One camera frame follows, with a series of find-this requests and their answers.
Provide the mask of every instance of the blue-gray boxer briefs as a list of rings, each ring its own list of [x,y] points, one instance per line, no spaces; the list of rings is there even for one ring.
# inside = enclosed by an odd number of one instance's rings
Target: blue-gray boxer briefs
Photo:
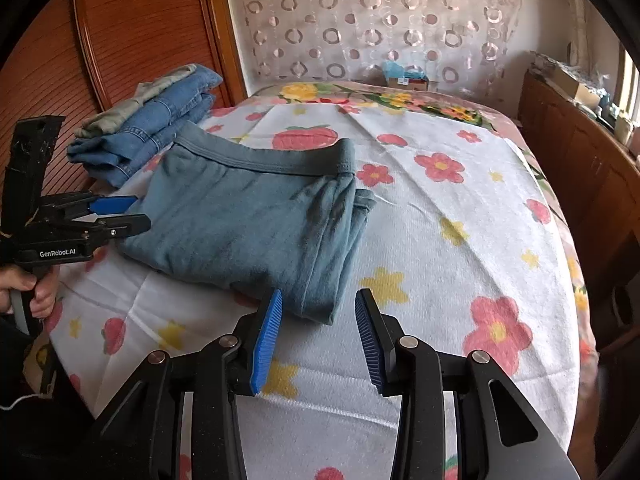
[[[332,324],[375,205],[370,190],[356,189],[354,166],[348,139],[255,150],[187,123],[129,210],[148,215],[151,229],[120,247],[187,282],[254,298],[276,286],[286,310]]]

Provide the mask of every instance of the bed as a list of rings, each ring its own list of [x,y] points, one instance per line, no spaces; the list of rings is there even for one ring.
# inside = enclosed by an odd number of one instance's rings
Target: bed
[[[400,404],[368,380],[353,316],[361,286],[436,350],[507,342],[503,368],[567,449],[597,364],[588,299],[558,201],[513,122],[441,94],[323,82],[264,89],[199,125],[254,148],[312,148],[327,131],[351,137],[359,184],[378,201],[334,325],[285,317],[265,389],[238,399],[248,478],[388,478]],[[292,130],[298,136],[276,146]],[[118,193],[143,196],[161,159]],[[481,184],[464,194],[465,179]],[[256,307],[172,280],[112,246],[61,277],[46,330],[94,415],[149,352],[197,351]],[[185,410],[186,479],[188,402]],[[457,477],[453,416],[447,398],[447,479]]]

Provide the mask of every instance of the wooden wardrobe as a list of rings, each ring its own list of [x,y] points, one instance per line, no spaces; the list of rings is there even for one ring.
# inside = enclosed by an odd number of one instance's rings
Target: wooden wardrobe
[[[223,77],[215,107],[246,97],[226,0],[51,0],[0,71],[0,192],[17,120],[66,116],[44,194],[82,189],[82,165],[66,160],[73,130],[189,62]]]

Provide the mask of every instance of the gray folded shirt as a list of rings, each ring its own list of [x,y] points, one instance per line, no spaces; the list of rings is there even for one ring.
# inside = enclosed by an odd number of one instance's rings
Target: gray folded shirt
[[[162,91],[193,74],[195,70],[195,63],[190,63],[171,70],[168,74],[151,82],[139,83],[132,98],[124,99],[107,111],[83,121],[74,131],[74,135],[79,139],[92,139],[116,133],[124,122],[140,110],[147,101],[158,97]]]

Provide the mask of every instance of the metal screw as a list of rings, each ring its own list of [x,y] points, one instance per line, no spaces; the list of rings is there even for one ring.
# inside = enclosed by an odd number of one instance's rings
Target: metal screw
[[[154,350],[146,356],[146,360],[153,365],[159,365],[166,358],[166,354],[162,350]]]
[[[223,348],[233,348],[238,344],[238,338],[232,334],[223,335],[219,343]]]
[[[489,354],[484,350],[474,350],[471,357],[476,363],[480,363],[481,365],[485,365],[491,360]]]
[[[400,346],[405,348],[415,348],[418,346],[418,340],[412,335],[403,335],[400,338]]]

